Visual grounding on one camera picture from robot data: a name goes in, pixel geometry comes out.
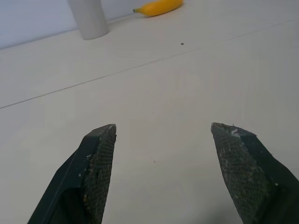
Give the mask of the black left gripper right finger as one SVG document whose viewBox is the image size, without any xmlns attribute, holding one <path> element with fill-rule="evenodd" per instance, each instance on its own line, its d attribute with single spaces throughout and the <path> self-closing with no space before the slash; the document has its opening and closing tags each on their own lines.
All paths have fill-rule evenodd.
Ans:
<svg viewBox="0 0 299 224">
<path fill-rule="evenodd" d="M 223 123 L 212 123 L 211 133 L 243 224 L 299 224 L 299 179 L 255 134 Z"/>
</svg>

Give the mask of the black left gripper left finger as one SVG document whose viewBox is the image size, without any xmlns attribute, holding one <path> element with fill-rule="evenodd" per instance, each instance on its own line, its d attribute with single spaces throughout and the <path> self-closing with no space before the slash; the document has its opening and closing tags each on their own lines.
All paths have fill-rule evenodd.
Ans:
<svg viewBox="0 0 299 224">
<path fill-rule="evenodd" d="M 116 125 L 92 130 L 54 174 L 28 224 L 102 224 Z"/>
</svg>

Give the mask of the yellow banana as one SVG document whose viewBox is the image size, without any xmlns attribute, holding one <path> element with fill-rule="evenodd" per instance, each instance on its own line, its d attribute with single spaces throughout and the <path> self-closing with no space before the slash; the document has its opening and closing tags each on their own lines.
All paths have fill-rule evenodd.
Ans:
<svg viewBox="0 0 299 224">
<path fill-rule="evenodd" d="M 180 8 L 184 0 L 157 0 L 143 5 L 141 8 L 133 9 L 134 13 L 145 16 L 158 16 Z"/>
</svg>

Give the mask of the white cylindrical post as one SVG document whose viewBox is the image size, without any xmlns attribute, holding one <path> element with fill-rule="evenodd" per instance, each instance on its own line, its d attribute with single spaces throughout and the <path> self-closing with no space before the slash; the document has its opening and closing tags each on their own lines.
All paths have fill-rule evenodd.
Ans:
<svg viewBox="0 0 299 224">
<path fill-rule="evenodd" d="M 84 40 L 96 39 L 109 32 L 101 0 L 68 0 L 68 4 Z"/>
</svg>

